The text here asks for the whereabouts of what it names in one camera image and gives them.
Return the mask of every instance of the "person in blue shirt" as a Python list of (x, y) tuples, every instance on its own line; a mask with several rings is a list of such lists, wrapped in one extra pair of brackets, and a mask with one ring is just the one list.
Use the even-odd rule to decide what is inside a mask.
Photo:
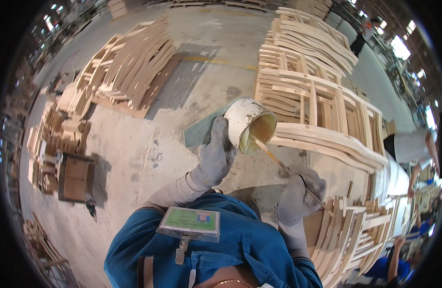
[(429, 219), (421, 221), (421, 214), (418, 204), (414, 206), (414, 209), (416, 210), (416, 225), (411, 228), (410, 233), (419, 232), (419, 234), (413, 237), (409, 237), (407, 239), (415, 239), (422, 236), (423, 234), (429, 232), (429, 229), (432, 227), (432, 224), (434, 224), (433, 216), (430, 216)]
[(366, 277), (373, 277), (373, 280), (379, 278), (384, 279), (385, 282), (398, 283), (410, 273), (410, 264), (407, 261), (400, 259), (400, 249), (405, 243), (404, 238), (397, 237), (394, 240), (393, 247), (389, 256), (381, 257), (374, 265), (364, 274)]
[[(235, 154), (227, 121), (218, 117), (197, 167), (156, 191), (115, 236), (104, 261), (113, 287), (322, 287), (306, 249), (303, 217), (319, 209), (309, 192), (324, 199), (325, 181), (308, 167), (293, 168), (297, 174), (288, 175), (275, 207), (277, 231), (247, 204), (213, 193)], [(190, 240), (183, 264), (176, 264), (180, 239), (156, 233), (172, 206), (219, 211), (219, 242)]]

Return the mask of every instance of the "worker's arm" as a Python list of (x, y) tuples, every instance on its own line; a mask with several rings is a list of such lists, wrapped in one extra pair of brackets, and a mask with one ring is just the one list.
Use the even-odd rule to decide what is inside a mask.
[(309, 216), (320, 208), (309, 193), (313, 192), (320, 200), (325, 199), (326, 182), (317, 172), (305, 166), (291, 167), (296, 175), (290, 176), (276, 206), (279, 232), (282, 234), (288, 251), (293, 258), (310, 259), (307, 251), (303, 217)]
[(435, 147), (434, 137), (432, 136), (431, 131), (429, 131), (425, 136), (425, 145), (427, 147), (427, 151), (432, 157), (432, 160), (434, 161), (435, 170), (437, 171), (438, 174), (440, 174), (440, 165), (438, 163), (437, 148)]
[(394, 241), (394, 253), (392, 255), (391, 263), (389, 264), (389, 271), (387, 272), (388, 282), (390, 282), (392, 279), (394, 279), (394, 277), (397, 276), (400, 248), (402, 248), (404, 243), (404, 238), (396, 238)]
[(418, 163), (413, 168), (413, 171), (411, 172), (411, 175), (410, 175), (410, 184), (408, 185), (408, 197), (410, 197), (410, 198), (414, 197), (413, 186), (414, 186), (414, 183), (416, 182), (416, 179), (418, 179), (418, 176), (420, 175), (420, 173), (421, 173), (421, 165)]
[(219, 185), (229, 172), (237, 150), (227, 140), (227, 120), (218, 117), (211, 129), (211, 142), (200, 154), (201, 161), (191, 172), (159, 189), (145, 203), (147, 207), (164, 209), (184, 206)]
[(418, 204), (414, 206), (414, 209), (416, 210), (416, 227), (418, 227), (418, 229), (421, 229), (422, 221), (421, 221), (420, 208)]

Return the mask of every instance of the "blue shirt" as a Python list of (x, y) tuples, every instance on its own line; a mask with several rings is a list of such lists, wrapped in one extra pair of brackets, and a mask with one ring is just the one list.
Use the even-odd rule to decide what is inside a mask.
[(183, 265), (175, 263), (179, 239), (156, 233), (163, 214), (149, 208), (135, 211), (112, 241), (104, 270), (113, 287), (137, 287), (137, 263), (153, 256), (155, 287), (184, 287), (195, 270), (195, 284), (210, 279), (221, 267), (248, 264), (260, 285), (322, 287), (314, 264), (292, 259), (281, 234), (261, 222), (243, 202), (220, 193), (204, 194), (186, 206), (220, 212), (219, 243), (191, 240)]
[(420, 232), (420, 234), (419, 235), (416, 235), (416, 236), (413, 236), (413, 237), (408, 237), (407, 239), (415, 239), (415, 238), (418, 238), (419, 236), (421, 236), (421, 235), (423, 235), (424, 233), (426, 233), (427, 231), (429, 231), (429, 229), (431, 228), (431, 226), (429, 225), (429, 219), (428, 220), (426, 220), (426, 221), (424, 221), (422, 224), (421, 224), (421, 227), (418, 229), (418, 226), (413, 226), (412, 228), (411, 228), (411, 231), (410, 231), (410, 233), (416, 233), (416, 232)]
[[(373, 267), (368, 270), (367, 273), (365, 273), (366, 277), (374, 277), (374, 278), (381, 278), (385, 281), (388, 280), (388, 272), (389, 272), (389, 265), (387, 264), (387, 258), (388, 257), (382, 257), (376, 260)], [(397, 268), (397, 277), (398, 279), (404, 279), (408, 273), (410, 272), (410, 264), (407, 261), (399, 260), (398, 261), (398, 268)]]

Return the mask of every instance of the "worker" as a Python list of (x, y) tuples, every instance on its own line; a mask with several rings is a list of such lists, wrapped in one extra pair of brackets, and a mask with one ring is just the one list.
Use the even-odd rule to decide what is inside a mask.
[(396, 133), (384, 139), (384, 148), (398, 163), (416, 162), (410, 176), (408, 196), (414, 197), (413, 186), (420, 172), (433, 161), (433, 167), (440, 174), (437, 153), (437, 132), (416, 130), (411, 133)]
[(362, 23), (362, 31), (357, 32), (357, 38), (351, 44), (351, 51), (354, 52), (356, 57), (359, 57), (360, 51), (362, 51), (363, 45), (365, 42), (370, 40), (371, 36), (374, 33), (375, 27), (379, 27), (380, 20), (379, 18), (371, 18), (367, 22)]
[[(151, 195), (115, 236), (104, 262), (113, 287), (322, 287), (306, 249), (303, 217), (319, 209), (309, 193), (324, 199), (325, 181), (308, 167), (288, 175), (275, 206), (277, 231), (240, 200), (211, 189), (228, 174), (236, 151), (226, 119), (216, 118), (197, 167)], [(182, 239), (156, 231), (175, 207), (218, 211), (219, 242), (190, 240), (181, 259)]]
[(415, 239), (429, 232), (429, 229), (432, 227), (432, 225), (435, 222), (433, 216), (430, 216), (429, 218), (424, 220), (421, 219), (420, 209), (417, 203), (414, 205), (414, 210), (416, 211), (416, 219), (415, 219), (416, 224), (411, 228), (410, 233), (419, 232), (419, 234), (416, 236), (409, 237), (408, 239)]
[(410, 263), (400, 259), (400, 249), (405, 243), (405, 238), (396, 237), (389, 256), (381, 257), (364, 274), (365, 277), (373, 277), (372, 284), (378, 279), (383, 279), (387, 286), (397, 285), (410, 273)]

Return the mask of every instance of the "gold necklace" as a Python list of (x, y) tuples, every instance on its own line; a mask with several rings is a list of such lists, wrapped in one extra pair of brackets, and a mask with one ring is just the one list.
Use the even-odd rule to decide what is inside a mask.
[(222, 284), (229, 283), (229, 282), (238, 282), (238, 283), (240, 283), (240, 284), (243, 284), (243, 285), (247, 286), (248, 288), (253, 288), (253, 287), (251, 287), (250, 285), (248, 285), (247, 283), (243, 283), (243, 282), (240, 281), (240, 280), (224, 280), (224, 281), (222, 281), (222, 282), (219, 282), (217, 285), (214, 285), (213, 288), (218, 287), (219, 285), (222, 285)]

